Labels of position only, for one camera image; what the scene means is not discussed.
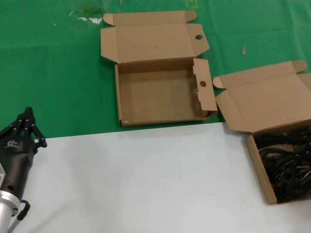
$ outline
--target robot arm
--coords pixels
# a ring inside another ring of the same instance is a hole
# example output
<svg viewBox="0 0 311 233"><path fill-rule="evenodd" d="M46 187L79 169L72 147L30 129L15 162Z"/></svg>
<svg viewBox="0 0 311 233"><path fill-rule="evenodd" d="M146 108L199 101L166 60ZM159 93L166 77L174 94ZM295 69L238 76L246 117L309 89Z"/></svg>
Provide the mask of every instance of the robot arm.
<svg viewBox="0 0 311 233"><path fill-rule="evenodd" d="M39 147L47 147L47 142L35 125L31 107L27 107L14 122L0 131L0 233L12 232L30 208L22 196ZM25 203L25 208L8 229L11 217L18 213L21 202Z"/></svg>

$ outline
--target black cable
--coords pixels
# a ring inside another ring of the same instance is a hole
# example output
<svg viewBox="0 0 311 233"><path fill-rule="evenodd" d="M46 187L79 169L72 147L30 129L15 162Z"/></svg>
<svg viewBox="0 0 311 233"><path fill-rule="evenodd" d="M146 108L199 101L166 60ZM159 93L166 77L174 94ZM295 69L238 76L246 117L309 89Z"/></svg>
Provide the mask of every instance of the black cable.
<svg viewBox="0 0 311 233"><path fill-rule="evenodd" d="M311 128L266 134L256 144L279 202L311 195ZM292 144L293 150L270 147L280 144Z"/></svg>
<svg viewBox="0 0 311 233"><path fill-rule="evenodd" d="M300 128L290 133L279 134L265 134L260 136L256 140L258 149L273 146L273 145L303 145L307 143L311 138L311 128Z"/></svg>
<svg viewBox="0 0 311 233"><path fill-rule="evenodd" d="M28 213L28 211L30 209L30 204L29 204L28 201L21 200L21 203L24 203L25 206L24 206L24 209L21 210L20 213L16 217L19 221L22 221L26 217L26 215L27 215L27 213Z"/></svg>

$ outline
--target open cardboard box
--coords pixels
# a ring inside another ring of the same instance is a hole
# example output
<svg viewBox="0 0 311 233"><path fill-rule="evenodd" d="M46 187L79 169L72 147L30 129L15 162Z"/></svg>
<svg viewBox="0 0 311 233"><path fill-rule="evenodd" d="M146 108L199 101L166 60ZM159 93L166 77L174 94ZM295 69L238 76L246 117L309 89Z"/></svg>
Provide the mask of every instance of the open cardboard box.
<svg viewBox="0 0 311 233"><path fill-rule="evenodd" d="M204 120L217 113L209 45L194 11L105 14L101 55L115 65L122 126Z"/></svg>
<svg viewBox="0 0 311 233"><path fill-rule="evenodd" d="M216 102L232 130L250 133L246 145L269 204L277 204L255 139L265 133L283 133L311 126L311 74L303 61L284 62L215 77L226 91Z"/></svg>

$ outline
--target debris on mat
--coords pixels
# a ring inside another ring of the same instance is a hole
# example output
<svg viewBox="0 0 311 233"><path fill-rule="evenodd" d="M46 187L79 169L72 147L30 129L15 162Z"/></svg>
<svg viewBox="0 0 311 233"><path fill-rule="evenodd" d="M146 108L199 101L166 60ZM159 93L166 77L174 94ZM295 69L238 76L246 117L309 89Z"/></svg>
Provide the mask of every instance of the debris on mat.
<svg viewBox="0 0 311 233"><path fill-rule="evenodd" d="M242 55L244 56L246 53L246 46L243 47Z"/></svg>

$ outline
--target silver metal cylinder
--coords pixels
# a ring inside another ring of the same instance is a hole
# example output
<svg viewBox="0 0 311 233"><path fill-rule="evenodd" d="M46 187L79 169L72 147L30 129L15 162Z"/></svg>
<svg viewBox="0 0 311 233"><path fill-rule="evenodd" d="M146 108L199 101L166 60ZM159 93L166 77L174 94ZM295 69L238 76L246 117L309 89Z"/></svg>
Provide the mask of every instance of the silver metal cylinder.
<svg viewBox="0 0 311 233"><path fill-rule="evenodd" d="M0 191L0 195L0 233L7 233L12 216L18 213L20 201L5 191Z"/></svg>

